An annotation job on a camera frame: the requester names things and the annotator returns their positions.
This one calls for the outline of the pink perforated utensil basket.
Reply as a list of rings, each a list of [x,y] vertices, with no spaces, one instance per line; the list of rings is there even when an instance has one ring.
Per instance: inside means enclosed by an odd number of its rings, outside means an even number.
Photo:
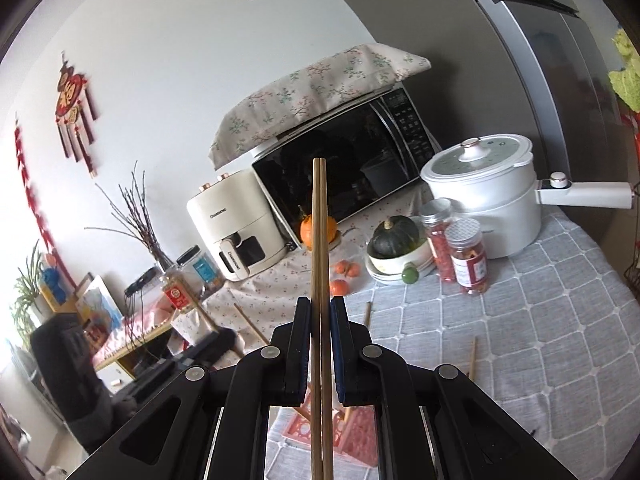
[[[306,419],[309,405],[310,400],[307,399],[301,408],[281,408],[278,417],[283,425],[274,430],[286,442],[295,443],[307,451],[311,445],[310,421]],[[338,457],[360,466],[378,466],[378,439],[373,406],[334,410],[333,430],[334,453]]]

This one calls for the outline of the wooden chopstick pair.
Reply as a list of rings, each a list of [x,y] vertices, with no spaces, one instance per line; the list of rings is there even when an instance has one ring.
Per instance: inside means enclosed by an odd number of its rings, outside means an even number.
[[[311,478],[333,479],[332,374],[326,161],[312,163]]]

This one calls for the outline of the small orange tangerines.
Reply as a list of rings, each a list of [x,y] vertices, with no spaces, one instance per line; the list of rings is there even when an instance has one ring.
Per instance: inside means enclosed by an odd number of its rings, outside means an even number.
[[[357,285],[361,266],[355,260],[340,260],[330,265],[330,295],[347,296]]]

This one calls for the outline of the white bowl with green knob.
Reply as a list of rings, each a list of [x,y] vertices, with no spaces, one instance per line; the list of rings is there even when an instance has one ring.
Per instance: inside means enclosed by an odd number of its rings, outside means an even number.
[[[394,258],[366,257],[366,268],[375,281],[386,285],[412,285],[435,270],[430,244]]]

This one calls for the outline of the dark green pumpkin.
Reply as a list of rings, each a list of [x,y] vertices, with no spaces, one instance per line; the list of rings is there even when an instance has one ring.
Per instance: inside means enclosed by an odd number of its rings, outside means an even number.
[[[374,258],[396,258],[415,250],[420,240],[420,230],[413,220],[406,216],[391,216],[374,230],[368,253]]]

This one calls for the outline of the blue labelled clear jar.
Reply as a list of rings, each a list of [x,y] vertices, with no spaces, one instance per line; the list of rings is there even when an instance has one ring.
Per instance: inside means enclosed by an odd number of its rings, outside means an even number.
[[[186,284],[198,300],[205,300],[224,286],[224,276],[206,250],[194,245],[176,261]]]

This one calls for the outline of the red labelled nut jar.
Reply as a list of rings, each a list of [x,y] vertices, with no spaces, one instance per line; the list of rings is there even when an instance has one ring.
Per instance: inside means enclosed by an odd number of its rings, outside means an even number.
[[[167,270],[161,277],[162,291],[171,305],[178,311],[195,307],[196,299],[182,274],[176,269]]]

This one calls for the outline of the cream air fryer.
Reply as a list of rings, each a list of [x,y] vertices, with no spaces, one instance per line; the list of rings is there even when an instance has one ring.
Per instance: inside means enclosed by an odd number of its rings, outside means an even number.
[[[288,252],[253,170],[244,169],[201,187],[186,202],[195,229],[224,277],[244,281]]]

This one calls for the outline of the tall red-filled jar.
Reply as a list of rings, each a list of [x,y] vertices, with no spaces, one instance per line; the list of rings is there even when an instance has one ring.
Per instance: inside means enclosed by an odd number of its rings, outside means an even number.
[[[456,280],[445,231],[452,222],[452,205],[448,198],[434,198],[420,208],[420,219],[430,244],[438,275],[442,282]]]

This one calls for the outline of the short labelled snack jar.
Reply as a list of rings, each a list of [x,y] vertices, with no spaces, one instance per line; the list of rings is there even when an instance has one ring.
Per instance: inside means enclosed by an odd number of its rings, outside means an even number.
[[[488,266],[480,222],[472,218],[454,220],[445,230],[454,276],[469,295],[488,289]]]

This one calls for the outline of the black microwave oven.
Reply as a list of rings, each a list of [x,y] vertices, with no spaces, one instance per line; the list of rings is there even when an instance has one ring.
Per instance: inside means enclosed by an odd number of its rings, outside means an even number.
[[[302,246],[315,158],[326,161],[329,215],[342,222],[415,181],[436,151],[409,93],[396,84],[282,134],[252,167],[274,214]]]

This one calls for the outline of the grey quilted table cloth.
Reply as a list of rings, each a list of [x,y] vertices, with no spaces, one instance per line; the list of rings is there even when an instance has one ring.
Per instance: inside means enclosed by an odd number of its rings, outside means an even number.
[[[609,479],[639,435],[639,306],[598,245],[548,209],[538,238],[488,264],[484,294],[427,275],[368,283],[348,316],[406,362],[450,363],[581,479]]]

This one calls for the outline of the white electric cooking pot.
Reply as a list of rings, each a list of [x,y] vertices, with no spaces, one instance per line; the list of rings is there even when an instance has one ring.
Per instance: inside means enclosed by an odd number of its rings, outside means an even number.
[[[489,259],[509,257],[536,240],[544,206],[629,209],[627,182],[575,182],[555,171],[540,180],[533,143],[498,133],[471,138],[435,154],[421,170],[435,198],[448,198],[463,217],[480,222]]]

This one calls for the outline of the dry branches in jar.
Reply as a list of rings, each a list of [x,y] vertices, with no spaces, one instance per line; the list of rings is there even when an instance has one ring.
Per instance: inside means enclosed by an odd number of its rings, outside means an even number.
[[[145,171],[138,176],[138,162],[134,162],[129,173],[129,184],[117,185],[122,206],[111,199],[102,185],[96,183],[94,186],[107,201],[111,208],[110,215],[117,221],[119,227],[86,226],[85,230],[114,233],[136,240],[145,248],[160,270],[166,273],[174,265],[174,260],[163,251],[155,233],[146,195],[145,177]]]

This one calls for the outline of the floral cloth on microwave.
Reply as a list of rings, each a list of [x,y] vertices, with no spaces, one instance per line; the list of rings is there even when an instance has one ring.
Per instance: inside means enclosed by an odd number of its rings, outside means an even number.
[[[285,75],[222,118],[209,158],[215,169],[354,99],[425,72],[431,62],[386,44],[360,44]]]

